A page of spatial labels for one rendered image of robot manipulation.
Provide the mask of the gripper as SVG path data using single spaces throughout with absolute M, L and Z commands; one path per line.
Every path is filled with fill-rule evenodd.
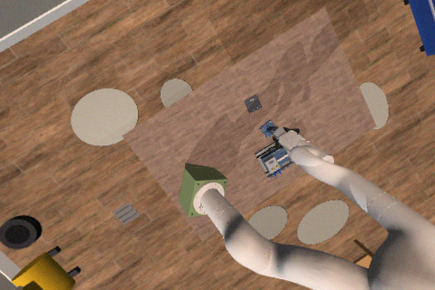
M 273 141 L 275 142 L 276 150 L 284 148 L 290 152 L 298 141 L 305 140 L 302 136 L 299 135 L 300 133 L 299 128 L 289 129 L 287 127 L 283 127 L 283 129 L 287 133 L 284 136 L 282 136 L 279 140 L 277 140 L 274 136 L 272 136 Z

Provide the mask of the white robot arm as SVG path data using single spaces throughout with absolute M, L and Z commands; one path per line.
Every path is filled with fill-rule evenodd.
M 345 194 L 388 237 L 369 268 L 316 249 L 276 243 L 242 217 L 220 183 L 208 182 L 195 194 L 194 208 L 208 214 L 238 263 L 313 290 L 435 290 L 434 224 L 363 176 L 334 164 L 332 155 L 309 141 L 298 141 L 291 158 L 304 172 Z

